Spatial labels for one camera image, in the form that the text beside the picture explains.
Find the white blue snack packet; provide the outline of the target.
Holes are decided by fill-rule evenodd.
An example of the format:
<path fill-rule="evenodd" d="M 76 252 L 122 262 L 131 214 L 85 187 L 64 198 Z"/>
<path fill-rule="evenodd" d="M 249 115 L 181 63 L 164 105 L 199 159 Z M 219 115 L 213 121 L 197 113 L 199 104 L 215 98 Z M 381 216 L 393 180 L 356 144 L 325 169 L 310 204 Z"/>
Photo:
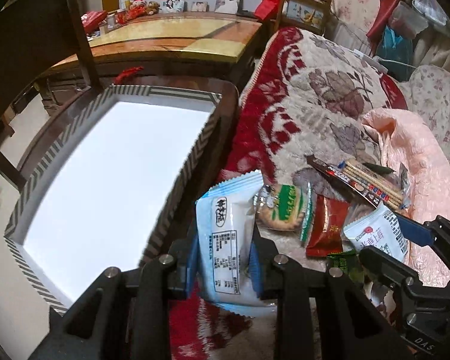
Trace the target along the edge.
<path fill-rule="evenodd" d="M 401 263 L 406 260 L 409 243 L 401 232 L 398 217 L 383 203 L 345 225 L 343 233 L 357 251 L 373 246 Z"/>

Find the green snack packet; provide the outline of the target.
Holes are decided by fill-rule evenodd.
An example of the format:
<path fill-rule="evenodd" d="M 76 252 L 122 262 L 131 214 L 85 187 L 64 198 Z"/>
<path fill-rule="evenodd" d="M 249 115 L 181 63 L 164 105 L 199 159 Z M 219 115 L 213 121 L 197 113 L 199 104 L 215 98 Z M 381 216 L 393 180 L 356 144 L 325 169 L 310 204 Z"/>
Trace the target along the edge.
<path fill-rule="evenodd" d="M 327 257 L 327 268 L 337 267 L 341 269 L 353 283 L 363 288 L 365 282 L 364 270 L 359 262 L 358 253 L 354 250 L 330 253 Z"/>

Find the red foil snack packet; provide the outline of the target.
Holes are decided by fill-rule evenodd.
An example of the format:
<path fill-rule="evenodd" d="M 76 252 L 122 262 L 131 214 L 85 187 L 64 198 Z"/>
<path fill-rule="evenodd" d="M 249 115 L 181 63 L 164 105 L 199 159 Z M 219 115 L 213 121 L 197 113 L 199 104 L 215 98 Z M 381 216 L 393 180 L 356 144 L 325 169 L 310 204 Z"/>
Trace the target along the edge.
<path fill-rule="evenodd" d="M 317 196 L 313 228 L 305 248 L 307 257 L 325 258 L 343 251 L 341 230 L 349 207 L 348 202 Z"/>

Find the light blue snack packet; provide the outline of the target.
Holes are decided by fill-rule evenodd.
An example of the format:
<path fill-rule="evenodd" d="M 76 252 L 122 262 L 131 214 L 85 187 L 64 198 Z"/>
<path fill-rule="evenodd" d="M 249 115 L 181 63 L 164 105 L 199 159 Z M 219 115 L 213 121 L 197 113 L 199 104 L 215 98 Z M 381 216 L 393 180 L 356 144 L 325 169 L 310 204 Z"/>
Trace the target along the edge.
<path fill-rule="evenodd" d="M 201 297 L 225 311 L 260 318 L 276 311 L 263 301 L 263 274 L 253 242 L 256 196 L 263 175 L 255 170 L 223 181 L 196 201 Z"/>

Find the pink quilted blanket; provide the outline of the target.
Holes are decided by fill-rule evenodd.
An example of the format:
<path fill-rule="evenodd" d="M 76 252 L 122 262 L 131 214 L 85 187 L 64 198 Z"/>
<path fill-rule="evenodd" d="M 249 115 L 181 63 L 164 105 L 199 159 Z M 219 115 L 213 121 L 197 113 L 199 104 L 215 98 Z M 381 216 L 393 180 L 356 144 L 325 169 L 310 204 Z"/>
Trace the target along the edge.
<path fill-rule="evenodd" d="M 362 116 L 365 130 L 379 143 L 380 163 L 408 170 L 407 216 L 418 223 L 437 216 L 450 220 L 450 164 L 435 136 L 415 113 L 378 108 Z"/>

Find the brown Nescafe coffee stick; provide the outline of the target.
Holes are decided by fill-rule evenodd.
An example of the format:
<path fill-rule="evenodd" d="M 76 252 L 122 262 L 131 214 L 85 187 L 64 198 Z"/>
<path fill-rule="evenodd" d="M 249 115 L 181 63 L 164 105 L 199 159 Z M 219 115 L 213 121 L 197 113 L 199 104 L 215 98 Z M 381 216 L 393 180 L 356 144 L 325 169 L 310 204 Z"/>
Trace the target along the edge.
<path fill-rule="evenodd" d="M 329 165 L 324 161 L 322 161 L 321 159 L 316 158 L 314 155 L 307 155 L 305 158 L 307 163 L 311 165 L 315 170 L 319 171 L 324 176 L 328 176 L 334 180 L 338 180 L 351 192 L 363 198 L 367 203 L 370 203 L 374 208 L 376 208 L 382 202 L 382 199 L 375 193 L 370 191 L 368 187 L 363 186 L 352 177 L 346 175 L 336 166 Z"/>

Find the cracker pack blue red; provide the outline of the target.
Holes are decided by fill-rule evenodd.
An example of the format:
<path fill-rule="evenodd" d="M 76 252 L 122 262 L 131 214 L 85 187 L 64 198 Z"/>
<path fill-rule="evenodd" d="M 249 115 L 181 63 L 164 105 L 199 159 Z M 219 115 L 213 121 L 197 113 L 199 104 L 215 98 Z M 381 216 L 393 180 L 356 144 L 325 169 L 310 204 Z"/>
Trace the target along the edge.
<path fill-rule="evenodd" d="M 366 164 L 350 158 L 342 162 L 339 169 L 354 183 L 362 186 L 374 199 L 383 202 L 390 209 L 404 210 L 410 206 L 410 199 L 398 186 L 374 172 Z"/>

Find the dark green wrapper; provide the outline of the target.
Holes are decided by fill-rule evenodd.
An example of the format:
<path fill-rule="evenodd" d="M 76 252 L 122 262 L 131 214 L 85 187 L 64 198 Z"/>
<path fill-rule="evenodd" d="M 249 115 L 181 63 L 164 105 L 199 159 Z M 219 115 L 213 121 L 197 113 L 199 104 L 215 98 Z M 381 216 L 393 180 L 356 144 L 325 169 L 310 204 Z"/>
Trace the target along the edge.
<path fill-rule="evenodd" d="M 389 175 L 394 172 L 392 168 L 389 168 L 387 166 L 381 166 L 373 163 L 363 163 L 362 165 L 378 175 Z"/>

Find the striped white storage box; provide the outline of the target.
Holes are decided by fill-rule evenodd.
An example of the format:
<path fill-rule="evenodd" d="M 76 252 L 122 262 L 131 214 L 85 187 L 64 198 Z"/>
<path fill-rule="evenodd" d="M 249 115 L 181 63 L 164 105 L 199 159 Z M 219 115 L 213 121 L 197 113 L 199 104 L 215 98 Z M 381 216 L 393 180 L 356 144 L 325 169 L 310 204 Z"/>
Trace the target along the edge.
<path fill-rule="evenodd" d="M 221 95 L 112 85 L 63 129 L 34 167 L 5 242 L 34 291 L 64 314 L 106 267 L 141 259 L 212 133 Z"/>

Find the green white cookie packet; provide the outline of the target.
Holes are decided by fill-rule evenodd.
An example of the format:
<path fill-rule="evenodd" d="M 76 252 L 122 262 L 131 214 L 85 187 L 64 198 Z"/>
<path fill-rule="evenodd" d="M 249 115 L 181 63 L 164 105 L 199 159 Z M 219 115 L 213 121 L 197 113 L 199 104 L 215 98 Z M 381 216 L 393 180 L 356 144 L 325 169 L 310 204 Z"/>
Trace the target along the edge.
<path fill-rule="evenodd" d="M 264 184 L 256 196 L 255 218 L 259 230 L 296 233 L 304 242 L 313 219 L 311 183 Z"/>

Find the red floral plush blanket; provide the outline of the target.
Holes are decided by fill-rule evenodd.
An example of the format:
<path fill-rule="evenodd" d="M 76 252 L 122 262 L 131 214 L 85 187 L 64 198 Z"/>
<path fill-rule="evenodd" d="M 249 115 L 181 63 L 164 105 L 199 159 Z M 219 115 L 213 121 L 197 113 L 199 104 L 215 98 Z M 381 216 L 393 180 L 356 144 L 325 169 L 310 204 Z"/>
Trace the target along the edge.
<path fill-rule="evenodd" d="M 278 184 L 346 201 L 352 194 L 309 166 L 348 158 L 378 164 L 380 147 L 361 119 L 389 100 L 379 74 L 351 50 L 298 28 L 284 28 L 266 45 L 245 86 L 232 149 L 219 174 L 227 180 L 255 169 Z M 198 295 L 170 305 L 174 359 L 271 359 L 275 314 L 233 314 Z"/>

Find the teal plastic bag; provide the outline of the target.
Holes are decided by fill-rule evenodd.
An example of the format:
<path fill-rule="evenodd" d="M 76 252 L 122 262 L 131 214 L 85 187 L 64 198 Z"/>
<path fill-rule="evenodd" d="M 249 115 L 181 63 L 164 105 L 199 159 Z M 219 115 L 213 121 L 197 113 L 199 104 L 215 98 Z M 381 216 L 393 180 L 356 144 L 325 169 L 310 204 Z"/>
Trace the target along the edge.
<path fill-rule="evenodd" d="M 398 35 L 386 26 L 376 49 L 376 55 L 388 69 L 388 74 L 398 81 L 410 79 L 415 67 L 413 62 L 413 43 L 410 39 Z"/>

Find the wooden side shelf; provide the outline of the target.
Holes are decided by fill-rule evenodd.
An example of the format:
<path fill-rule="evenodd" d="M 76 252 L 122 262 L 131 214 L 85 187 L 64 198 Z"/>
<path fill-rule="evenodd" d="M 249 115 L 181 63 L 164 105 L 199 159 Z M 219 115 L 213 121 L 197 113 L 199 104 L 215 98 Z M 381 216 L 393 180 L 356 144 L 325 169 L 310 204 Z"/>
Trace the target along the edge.
<path fill-rule="evenodd" d="M 280 0 L 274 30 L 296 26 L 324 35 L 331 15 L 332 0 Z"/>

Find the wooden coffee table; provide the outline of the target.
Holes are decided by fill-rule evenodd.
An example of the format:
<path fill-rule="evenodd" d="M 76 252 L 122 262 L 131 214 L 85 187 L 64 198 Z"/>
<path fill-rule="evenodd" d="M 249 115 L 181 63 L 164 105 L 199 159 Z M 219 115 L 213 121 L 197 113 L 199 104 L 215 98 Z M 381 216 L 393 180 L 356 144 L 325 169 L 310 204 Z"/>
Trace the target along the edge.
<path fill-rule="evenodd" d="M 141 76 L 215 78 L 243 89 L 265 34 L 256 19 L 183 12 L 134 19 L 89 45 L 104 87 L 123 71 L 138 68 Z"/>

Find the red gift box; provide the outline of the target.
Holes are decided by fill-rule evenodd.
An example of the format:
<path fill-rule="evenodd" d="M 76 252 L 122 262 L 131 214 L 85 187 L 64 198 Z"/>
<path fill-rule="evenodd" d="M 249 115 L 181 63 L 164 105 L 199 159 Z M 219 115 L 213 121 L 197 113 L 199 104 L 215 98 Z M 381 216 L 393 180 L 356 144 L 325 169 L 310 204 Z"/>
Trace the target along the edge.
<path fill-rule="evenodd" d="M 280 0 L 262 0 L 253 13 L 262 22 L 274 19 L 279 10 Z"/>

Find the dark wooden chair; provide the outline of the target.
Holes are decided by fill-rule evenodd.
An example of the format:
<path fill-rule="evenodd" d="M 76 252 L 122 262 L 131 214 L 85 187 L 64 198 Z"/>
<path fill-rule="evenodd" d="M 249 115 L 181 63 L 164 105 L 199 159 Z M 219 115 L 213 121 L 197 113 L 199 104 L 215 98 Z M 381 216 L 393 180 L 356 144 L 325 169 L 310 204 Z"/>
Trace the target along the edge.
<path fill-rule="evenodd" d="M 42 73 L 71 55 L 78 57 L 87 85 L 83 97 L 88 99 L 88 105 L 40 155 L 29 177 L 24 177 L 0 152 L 0 174 L 20 193 L 5 232 L 10 235 L 16 230 L 31 193 L 65 144 L 118 96 L 146 100 L 157 95 L 160 99 L 197 98 L 212 102 L 215 109 L 178 172 L 142 253 L 139 264 L 144 266 L 164 253 L 176 238 L 184 236 L 192 221 L 193 203 L 218 180 L 235 133 L 238 90 L 228 81 L 205 77 L 198 78 L 199 87 L 194 89 L 189 76 L 143 76 L 139 85 L 103 88 L 78 14 L 77 0 L 15 0 L 0 11 L 0 120 Z"/>

